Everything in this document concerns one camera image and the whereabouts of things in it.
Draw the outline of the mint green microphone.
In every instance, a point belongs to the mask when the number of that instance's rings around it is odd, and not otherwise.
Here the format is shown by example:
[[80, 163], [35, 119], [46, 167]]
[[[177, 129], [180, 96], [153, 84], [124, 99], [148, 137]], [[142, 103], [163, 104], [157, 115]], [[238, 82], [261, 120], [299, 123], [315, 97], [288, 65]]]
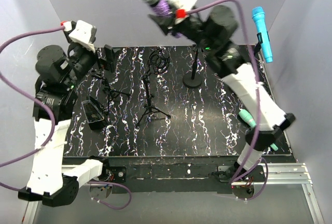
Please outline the mint green microphone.
[[[246, 142], [251, 145], [253, 135], [256, 129], [256, 121], [253, 116], [245, 109], [240, 110], [239, 117], [251, 127], [251, 131], [246, 134]], [[274, 151], [278, 150], [277, 145], [274, 143], [277, 139], [277, 129], [272, 131], [259, 131], [254, 149], [257, 151], [264, 151], [270, 146]]]

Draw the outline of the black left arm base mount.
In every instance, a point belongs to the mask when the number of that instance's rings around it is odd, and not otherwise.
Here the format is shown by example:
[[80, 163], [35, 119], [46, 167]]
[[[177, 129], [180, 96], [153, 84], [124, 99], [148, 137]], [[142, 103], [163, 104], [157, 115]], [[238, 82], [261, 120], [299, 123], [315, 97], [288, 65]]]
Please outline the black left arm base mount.
[[103, 181], [111, 183], [125, 183], [127, 168], [124, 166], [111, 166], [106, 168], [106, 176]]

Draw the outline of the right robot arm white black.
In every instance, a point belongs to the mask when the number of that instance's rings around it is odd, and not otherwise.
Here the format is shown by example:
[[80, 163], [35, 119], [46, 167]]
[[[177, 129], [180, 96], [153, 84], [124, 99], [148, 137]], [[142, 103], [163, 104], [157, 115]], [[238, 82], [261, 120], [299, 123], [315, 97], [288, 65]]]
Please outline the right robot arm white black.
[[259, 132], [247, 133], [246, 144], [233, 166], [238, 180], [249, 180], [254, 174], [254, 164], [261, 159], [265, 149], [291, 126], [296, 117], [278, 107], [256, 80], [251, 56], [245, 55], [231, 40], [238, 23], [230, 7], [216, 5], [206, 20], [187, 16], [180, 22], [175, 19], [176, 8], [168, 2], [161, 6], [153, 4], [151, 8], [153, 13], [149, 17], [165, 35], [181, 34], [205, 49], [208, 66], [254, 117]]

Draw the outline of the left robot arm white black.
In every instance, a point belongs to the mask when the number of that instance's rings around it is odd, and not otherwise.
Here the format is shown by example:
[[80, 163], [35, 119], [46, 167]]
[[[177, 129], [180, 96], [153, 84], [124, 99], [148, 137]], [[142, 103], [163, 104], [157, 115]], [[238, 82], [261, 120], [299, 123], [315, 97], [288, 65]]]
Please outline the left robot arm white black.
[[35, 148], [30, 179], [18, 197], [29, 202], [41, 201], [50, 207], [71, 204], [81, 186], [92, 179], [110, 178], [109, 162], [91, 156], [83, 164], [62, 172], [66, 133], [77, 101], [75, 88], [92, 67], [113, 71], [118, 51], [105, 45], [90, 51], [80, 44], [70, 44], [67, 51], [49, 45], [37, 54], [33, 118]]

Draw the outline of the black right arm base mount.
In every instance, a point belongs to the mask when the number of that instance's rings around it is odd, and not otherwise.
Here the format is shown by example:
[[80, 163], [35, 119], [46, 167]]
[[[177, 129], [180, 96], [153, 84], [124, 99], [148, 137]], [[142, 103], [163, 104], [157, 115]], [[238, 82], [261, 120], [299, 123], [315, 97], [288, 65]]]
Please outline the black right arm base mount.
[[252, 175], [253, 171], [246, 171], [244, 169], [241, 170], [241, 172], [235, 176], [237, 169], [232, 166], [218, 166], [217, 167], [217, 175], [216, 178], [220, 182], [234, 182], [238, 180], [245, 180], [249, 178]]

